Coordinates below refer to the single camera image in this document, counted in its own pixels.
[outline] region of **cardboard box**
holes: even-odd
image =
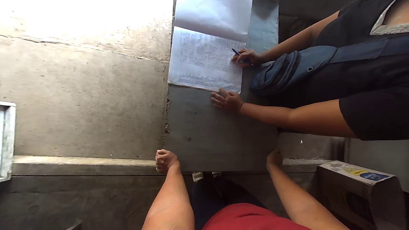
[[[321,203],[362,229],[405,230],[405,200],[391,174],[341,161],[317,168]]]

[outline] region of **black shirt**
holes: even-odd
[[[392,0],[357,0],[340,10],[313,43],[342,47],[409,33],[370,36]],[[342,115],[362,140],[409,139],[409,54],[332,63],[275,96],[275,105],[300,106],[339,99]],[[379,63],[389,63],[380,67]]]

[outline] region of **dark blue bag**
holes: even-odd
[[[285,91],[329,63],[375,59],[409,53],[409,37],[380,39],[344,47],[314,46],[302,51],[283,54],[256,74],[250,90],[258,96],[269,96]]]

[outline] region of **white paper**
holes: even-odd
[[[232,48],[245,43],[175,26],[168,82],[211,91],[240,93],[243,69],[232,62]]]
[[[246,42],[252,0],[177,0],[175,26]]]

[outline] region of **hand holding pen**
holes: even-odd
[[[236,51],[232,49],[235,55],[231,59],[238,63],[240,67],[251,67],[254,65],[260,65],[264,63],[261,55],[257,54],[254,50],[248,50],[246,48]]]

